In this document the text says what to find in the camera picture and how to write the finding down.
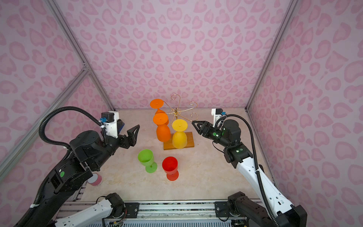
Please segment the yellow plastic wine glass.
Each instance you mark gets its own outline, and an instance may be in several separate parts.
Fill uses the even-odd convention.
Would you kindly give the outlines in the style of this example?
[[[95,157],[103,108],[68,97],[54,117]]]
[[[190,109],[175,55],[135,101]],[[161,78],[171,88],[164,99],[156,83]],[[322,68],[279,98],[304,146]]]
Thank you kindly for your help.
[[[172,143],[177,149],[185,148],[187,145],[187,135],[185,131],[188,128],[188,124],[183,119],[177,119],[173,122],[172,128],[175,130]]]

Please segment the green plastic wine glass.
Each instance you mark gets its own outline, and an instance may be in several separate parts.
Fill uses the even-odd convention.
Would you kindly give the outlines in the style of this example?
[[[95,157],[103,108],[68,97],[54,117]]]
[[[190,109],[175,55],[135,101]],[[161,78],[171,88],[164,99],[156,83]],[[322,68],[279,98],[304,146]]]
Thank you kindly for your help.
[[[144,149],[138,154],[138,161],[145,167],[146,172],[154,173],[157,170],[157,163],[154,160],[154,153],[150,149]]]

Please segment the red plastic wine glass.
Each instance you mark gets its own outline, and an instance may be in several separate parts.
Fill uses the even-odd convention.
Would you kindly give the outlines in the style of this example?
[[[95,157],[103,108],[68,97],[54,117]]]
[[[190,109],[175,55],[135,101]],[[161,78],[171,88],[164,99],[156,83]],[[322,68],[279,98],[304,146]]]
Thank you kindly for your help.
[[[175,157],[167,157],[162,162],[162,168],[169,181],[175,181],[179,177],[178,161]]]

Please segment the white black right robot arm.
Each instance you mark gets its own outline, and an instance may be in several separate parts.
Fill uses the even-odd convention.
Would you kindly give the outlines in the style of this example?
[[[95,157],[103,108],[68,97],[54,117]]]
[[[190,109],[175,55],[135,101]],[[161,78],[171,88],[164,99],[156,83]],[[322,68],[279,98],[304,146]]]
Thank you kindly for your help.
[[[223,146],[226,162],[246,178],[263,203],[259,205],[238,192],[228,197],[229,213],[245,216],[246,223],[254,227],[305,227],[307,212],[301,205],[293,205],[262,171],[254,137],[251,136],[252,149],[248,149],[241,141],[242,131],[233,117],[233,114],[222,117],[221,127],[214,127],[207,121],[192,122],[198,134]]]

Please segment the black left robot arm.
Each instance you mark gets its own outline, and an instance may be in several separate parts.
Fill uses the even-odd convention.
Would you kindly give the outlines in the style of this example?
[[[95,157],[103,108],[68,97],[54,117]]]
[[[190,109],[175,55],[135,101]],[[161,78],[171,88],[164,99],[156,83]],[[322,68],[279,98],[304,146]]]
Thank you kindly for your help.
[[[96,131],[84,131],[70,142],[72,155],[60,161],[41,183],[35,202],[17,222],[17,227],[46,227],[61,206],[87,181],[118,148],[136,145],[140,126],[117,138],[107,136],[104,144]]]

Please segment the orange wine glass front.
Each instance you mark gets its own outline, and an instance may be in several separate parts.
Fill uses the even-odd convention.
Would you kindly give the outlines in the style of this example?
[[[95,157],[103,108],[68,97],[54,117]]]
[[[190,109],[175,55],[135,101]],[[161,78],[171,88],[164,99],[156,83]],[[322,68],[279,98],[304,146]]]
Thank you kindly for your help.
[[[157,113],[153,117],[153,122],[157,125],[157,138],[160,142],[168,142],[171,138],[171,132],[168,127],[169,118],[165,113]]]

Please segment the orange wine glass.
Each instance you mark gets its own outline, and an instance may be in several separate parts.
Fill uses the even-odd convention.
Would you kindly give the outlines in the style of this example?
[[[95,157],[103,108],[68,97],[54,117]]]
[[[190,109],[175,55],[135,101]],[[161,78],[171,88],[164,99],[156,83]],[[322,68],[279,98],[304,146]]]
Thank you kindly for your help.
[[[150,106],[153,109],[156,109],[156,113],[155,114],[165,114],[165,111],[161,110],[161,108],[164,105],[164,101],[161,99],[154,99],[150,102]]]
[[[157,138],[160,142],[168,142],[171,138],[171,132],[168,127],[169,118],[165,113],[157,113],[153,117],[153,122],[157,125]]]

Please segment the wooden rack base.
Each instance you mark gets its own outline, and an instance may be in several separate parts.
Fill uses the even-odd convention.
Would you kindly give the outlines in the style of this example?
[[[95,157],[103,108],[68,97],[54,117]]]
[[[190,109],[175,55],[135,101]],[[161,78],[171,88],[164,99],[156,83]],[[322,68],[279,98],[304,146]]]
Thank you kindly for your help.
[[[164,142],[164,150],[192,148],[194,146],[192,132],[176,132],[176,136],[173,133],[171,139]]]

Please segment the orange wine glass rear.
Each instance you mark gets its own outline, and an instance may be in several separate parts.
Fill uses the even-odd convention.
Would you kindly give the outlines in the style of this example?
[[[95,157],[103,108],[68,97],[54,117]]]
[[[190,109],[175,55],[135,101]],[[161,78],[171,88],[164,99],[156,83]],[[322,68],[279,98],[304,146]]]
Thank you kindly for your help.
[[[155,114],[165,114],[165,111],[161,110],[161,108],[164,105],[164,101],[161,99],[154,99],[150,102],[150,106],[153,109],[156,109],[156,113]]]

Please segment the pink white tape roll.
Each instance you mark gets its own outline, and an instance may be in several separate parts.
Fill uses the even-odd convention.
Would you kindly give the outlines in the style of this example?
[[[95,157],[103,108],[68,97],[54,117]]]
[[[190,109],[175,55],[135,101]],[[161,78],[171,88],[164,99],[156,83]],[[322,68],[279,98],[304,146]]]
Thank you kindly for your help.
[[[93,175],[87,180],[87,183],[91,186],[98,186],[102,183],[102,176],[98,173],[93,173]]]

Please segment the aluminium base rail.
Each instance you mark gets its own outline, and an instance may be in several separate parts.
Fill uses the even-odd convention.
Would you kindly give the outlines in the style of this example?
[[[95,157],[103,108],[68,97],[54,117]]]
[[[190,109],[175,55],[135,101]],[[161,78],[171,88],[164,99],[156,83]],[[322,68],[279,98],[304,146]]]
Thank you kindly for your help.
[[[125,201],[112,209],[98,201],[64,203],[56,227],[244,227],[247,217],[228,210],[226,200]]]

